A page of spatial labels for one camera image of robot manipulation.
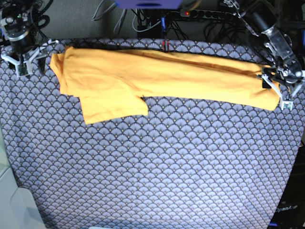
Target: folded shirt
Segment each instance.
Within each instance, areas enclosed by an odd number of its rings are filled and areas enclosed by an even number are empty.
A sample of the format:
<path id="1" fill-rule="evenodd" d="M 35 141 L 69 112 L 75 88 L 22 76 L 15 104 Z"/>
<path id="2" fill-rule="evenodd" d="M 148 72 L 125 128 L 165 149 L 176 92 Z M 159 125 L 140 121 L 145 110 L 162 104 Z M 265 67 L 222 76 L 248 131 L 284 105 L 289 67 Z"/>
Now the folded shirt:
<path id="1" fill-rule="evenodd" d="M 275 91 L 257 79 L 262 66 L 218 57 L 152 50 L 75 49 L 53 54 L 61 94 L 79 97 L 86 124 L 147 115 L 141 99 L 208 99 L 274 110 Z"/>

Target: scale pattern fabric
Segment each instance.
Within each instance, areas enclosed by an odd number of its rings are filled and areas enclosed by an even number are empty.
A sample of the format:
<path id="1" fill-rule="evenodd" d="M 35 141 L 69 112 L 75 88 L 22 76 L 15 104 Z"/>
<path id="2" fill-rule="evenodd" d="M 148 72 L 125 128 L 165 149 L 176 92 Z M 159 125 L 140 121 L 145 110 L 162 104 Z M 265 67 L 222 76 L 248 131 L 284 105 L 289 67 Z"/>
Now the scale pattern fabric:
<path id="1" fill-rule="evenodd" d="M 107 49 L 159 49 L 160 40 L 63 40 Z M 233 45 L 171 41 L 171 50 L 259 62 Z M 290 112 L 181 98 L 145 98 L 148 117 L 85 125 L 77 98 L 45 75 L 18 79 L 1 63 L 0 121 L 20 187 L 50 229 L 267 228 L 305 123 Z"/>

